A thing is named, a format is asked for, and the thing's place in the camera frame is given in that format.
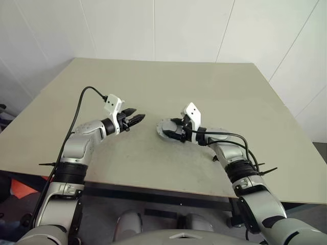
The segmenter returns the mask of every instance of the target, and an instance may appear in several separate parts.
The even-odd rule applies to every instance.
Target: white bracket
[[[201,126],[201,112],[192,102],[189,103],[182,112],[182,116],[185,115],[189,116],[191,119],[192,130],[197,131]],[[196,133],[192,133],[192,143],[197,144]]]
[[[117,114],[121,111],[121,107],[125,101],[118,98],[116,95],[110,94],[104,106],[104,109],[109,112],[109,119],[112,121],[116,135],[120,133]]]

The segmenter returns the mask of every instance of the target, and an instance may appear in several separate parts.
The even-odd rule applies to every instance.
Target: orange object
[[[18,199],[21,199],[23,197],[26,197],[29,194],[36,193],[37,190],[34,190],[33,188],[24,185],[22,182],[19,182],[18,180],[12,179],[11,180],[11,191],[14,196],[16,196]]]

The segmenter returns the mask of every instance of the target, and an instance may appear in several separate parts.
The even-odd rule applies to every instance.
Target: gray table
[[[253,64],[212,64],[75,59],[0,134],[0,169],[48,175],[77,105],[94,86],[126,101],[146,118],[130,132],[96,148],[86,181],[235,197],[214,153],[205,147],[167,143],[155,131],[162,118],[179,117],[194,102],[203,127],[220,127],[248,140],[264,179],[284,202],[327,203],[323,159],[289,110]],[[106,117],[102,100],[88,91],[77,125]]]

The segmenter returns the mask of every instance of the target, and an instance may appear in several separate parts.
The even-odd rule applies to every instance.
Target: wall seam
[[[21,86],[21,88],[25,91],[25,93],[31,98],[31,100],[34,99],[32,94],[28,91],[28,89],[22,84],[22,82],[16,77],[15,73],[9,68],[9,66],[5,63],[5,61],[0,57],[0,61],[4,64],[5,68],[11,73],[11,75],[14,77],[14,79],[17,81],[17,83]]]
[[[236,0],[233,1],[233,4],[232,4],[231,9],[230,9],[229,17],[228,17],[228,20],[227,20],[227,23],[226,23],[226,27],[225,27],[225,31],[224,31],[224,34],[223,34],[223,38],[221,39],[221,42],[220,42],[220,45],[219,45],[219,48],[218,48],[218,52],[217,52],[217,56],[216,56],[216,61],[215,62],[217,62],[217,60],[218,60],[218,57],[219,57],[219,54],[220,54],[220,49],[221,49],[221,47],[223,45],[223,41],[225,39],[225,35],[226,35],[226,32],[227,32],[229,20],[230,20],[231,13],[232,13],[233,8],[234,8],[235,1]]]
[[[92,32],[91,32],[90,26],[89,26],[88,21],[87,21],[87,17],[86,17],[85,11],[84,11],[84,6],[83,6],[81,0],[79,0],[79,2],[80,2],[80,6],[82,8],[82,13],[83,13],[83,16],[84,16],[84,20],[85,20],[85,23],[86,23],[86,27],[87,27],[88,33],[90,35],[90,39],[91,39],[91,42],[92,42],[94,53],[95,53],[96,58],[97,58],[98,57],[98,52],[97,52],[96,44],[94,42],[94,39],[93,39],[93,35],[92,35]]]
[[[155,0],[153,0],[153,60],[155,61]]]
[[[314,101],[318,97],[318,95],[320,95],[320,93],[324,91],[324,89],[326,89],[326,85],[312,98],[312,100],[310,100],[310,102],[306,106],[304,106],[302,110],[300,110],[299,113],[297,113],[295,118],[297,118],[306,109],[306,107],[308,107],[309,104],[311,104],[311,102]]]
[[[275,73],[277,72],[277,70],[279,69],[279,67],[281,66],[281,64],[283,63],[283,61],[286,59],[288,53],[290,52],[291,48],[293,47],[294,43],[296,42],[297,38],[300,36],[300,33],[302,32],[303,28],[306,26],[309,18],[311,17],[313,11],[315,10],[317,4],[319,3],[319,0],[316,2],[315,6],[313,7],[313,9],[311,10],[308,18],[306,19],[306,21],[304,22],[304,24],[302,25],[300,31],[298,32],[298,34],[296,35],[294,41],[292,42],[292,44],[290,45],[290,47],[288,48],[288,50],[286,51],[285,55],[283,56],[282,60],[280,61],[280,63],[278,64],[277,68],[275,69],[275,71],[273,72],[273,74],[271,75],[270,79],[268,80],[269,82],[271,81],[271,79],[274,77]]]
[[[27,21],[26,16],[25,16],[23,10],[21,9],[19,3],[17,2],[17,0],[14,0],[14,3],[15,3],[15,5],[16,5],[16,7],[17,7],[17,9],[18,9],[18,11],[19,11],[19,13],[20,13],[20,15],[22,16],[22,18],[23,18],[25,24],[27,25],[27,28],[28,28],[29,31],[31,32],[32,37],[33,37],[33,39],[34,39],[35,42],[36,42],[36,45],[38,46],[38,48],[40,49],[41,53],[43,54],[43,56],[44,56],[44,58],[45,58],[45,60],[46,60],[47,65],[48,65],[49,67],[51,67],[50,64],[49,64],[49,58],[48,58],[48,56],[45,54],[45,52],[43,51],[43,49],[42,49],[42,47],[41,47],[41,44],[40,44],[39,41],[37,40],[37,38],[36,38],[36,36],[35,36],[35,34],[34,34],[34,32],[33,32],[33,29],[32,29],[32,27],[30,26],[29,22]]]

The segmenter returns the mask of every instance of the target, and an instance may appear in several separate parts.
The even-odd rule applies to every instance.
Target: wire
[[[246,229],[245,231],[245,239],[248,241],[249,240],[249,230]]]
[[[215,144],[215,143],[230,143],[230,144],[235,144],[235,145],[240,146],[240,147],[245,149],[245,146],[243,146],[242,144],[239,144],[239,143],[233,142],[233,141],[229,141],[229,140],[215,140],[215,141],[211,141],[211,142],[207,143],[206,145]],[[249,150],[249,154],[250,154],[250,156],[252,157],[252,159],[254,161],[256,170],[258,172],[260,172],[259,164],[258,164],[254,154],[250,150]]]
[[[242,135],[239,135],[239,134],[234,134],[234,133],[225,133],[225,132],[206,132],[206,131],[195,131],[195,130],[192,130],[192,129],[189,129],[187,127],[183,127],[184,130],[188,130],[192,133],[197,133],[197,134],[216,134],[216,135],[229,135],[229,136],[234,136],[234,137],[238,137],[240,138],[241,140],[243,140],[244,142],[244,145],[245,145],[245,154],[246,154],[246,158],[247,160],[250,160],[249,158],[249,147],[248,147],[248,144],[247,144],[247,141],[246,139],[242,136]]]
[[[34,211],[33,211],[33,214],[32,214],[32,217],[31,217],[31,220],[30,220],[30,223],[29,223],[29,230],[31,230],[33,228],[33,222],[34,222],[34,219],[36,218],[36,214],[40,208],[40,204],[43,202],[43,199],[44,199],[44,196],[48,190],[48,187],[49,187],[49,184],[50,184],[50,181],[52,179],[52,176],[55,174],[56,172],[56,169],[57,169],[57,166],[58,166],[58,163],[60,162],[60,159],[61,159],[61,156],[62,156],[62,153],[63,153],[63,149],[65,147],[65,144],[66,144],[66,141],[69,139],[70,135],[72,134],[72,130],[73,130],[73,127],[75,125],[75,122],[76,122],[76,119],[77,119],[77,116],[78,116],[78,113],[80,111],[80,107],[81,107],[81,104],[82,104],[82,100],[83,100],[83,96],[84,96],[84,93],[86,92],[86,90],[88,89],[92,89],[94,90],[99,96],[101,96],[101,98],[106,101],[108,96],[104,96],[102,95],[96,88],[94,87],[91,87],[91,86],[87,86],[85,87],[82,92],[81,92],[81,95],[79,97],[79,100],[78,100],[78,104],[77,104],[77,107],[76,107],[76,111],[75,111],[75,115],[74,115],[74,118],[73,118],[73,121],[71,123],[71,126],[69,127],[68,131],[67,131],[67,134],[66,134],[66,137],[61,145],[61,148],[60,148],[60,151],[59,151],[59,154],[58,154],[58,157],[57,157],[57,161],[55,163],[55,166],[53,167],[49,177],[48,177],[48,180],[46,181],[45,183],[45,186],[40,194],[40,197],[38,198],[37,202],[36,202],[36,205],[35,205],[35,208],[34,208]]]

